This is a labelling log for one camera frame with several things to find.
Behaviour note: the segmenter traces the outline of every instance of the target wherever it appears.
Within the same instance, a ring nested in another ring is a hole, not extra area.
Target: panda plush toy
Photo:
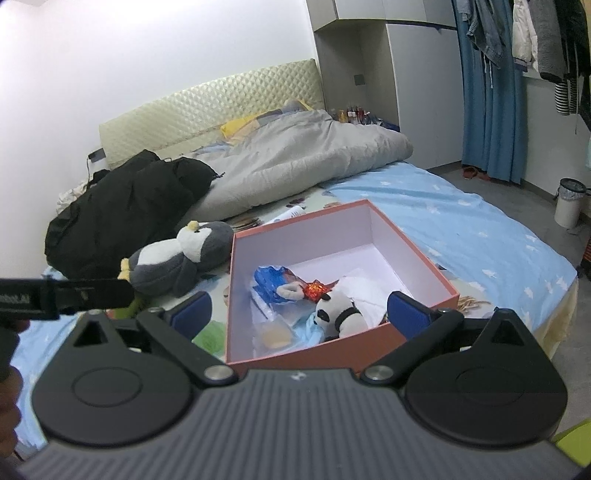
[[[316,320],[325,340],[344,338],[368,330],[365,319],[355,304],[344,293],[331,291],[322,294],[316,304]]]

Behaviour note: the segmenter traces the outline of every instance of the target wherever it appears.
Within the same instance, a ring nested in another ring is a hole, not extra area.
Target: quilted headboard
[[[99,125],[100,140],[111,168],[144,148],[174,157],[221,139],[225,122],[278,108],[290,98],[324,108],[315,60],[212,80],[146,103]]]

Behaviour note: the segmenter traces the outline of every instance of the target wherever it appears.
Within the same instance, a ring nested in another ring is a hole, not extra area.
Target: human hand
[[[29,327],[28,320],[19,320],[11,325],[12,329],[21,333]],[[22,376],[19,371],[10,367],[10,375],[0,383],[0,456],[8,457],[17,445],[17,434],[14,429],[21,421],[21,412],[17,407],[18,396],[22,390]]]

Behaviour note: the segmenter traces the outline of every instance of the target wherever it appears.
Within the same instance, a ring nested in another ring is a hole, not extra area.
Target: trash can
[[[560,180],[558,187],[558,202],[556,203],[556,212],[554,220],[564,228],[572,228],[579,221],[581,211],[581,201],[587,193],[587,187],[574,179]]]

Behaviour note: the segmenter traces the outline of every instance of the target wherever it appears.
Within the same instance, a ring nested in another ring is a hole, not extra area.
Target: white cabinet
[[[423,0],[383,0],[386,20],[426,22]]]
[[[456,26],[452,0],[423,0],[427,22],[449,27]]]
[[[382,0],[335,0],[335,6],[339,20],[386,18]]]
[[[462,64],[455,30],[387,25],[400,130],[411,163],[432,168],[462,159]]]
[[[452,0],[382,0],[386,20],[456,26]]]
[[[455,27],[452,0],[306,0],[314,30],[338,20],[391,20]]]

